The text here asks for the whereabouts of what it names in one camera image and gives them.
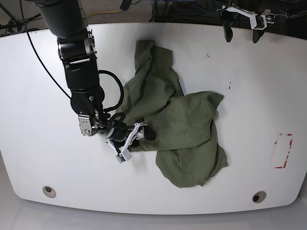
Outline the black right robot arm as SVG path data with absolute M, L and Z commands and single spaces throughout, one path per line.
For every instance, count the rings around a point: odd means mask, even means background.
M 124 113 L 110 114 L 122 105 L 124 88 L 114 73 L 98 69 L 94 36 L 87 28 L 78 1 L 36 0 L 35 5 L 51 33 L 57 37 L 59 58 L 71 92 L 71 107 L 78 115 L 82 134 L 101 134 L 116 147 L 125 143 L 135 147 L 141 138 L 155 140 L 155 132 L 146 125 L 143 118 L 136 121 L 139 125 L 136 128 L 124 123 Z M 101 74 L 109 75 L 119 86 L 119 100 L 109 108 L 103 107 L 105 93 L 100 85 Z

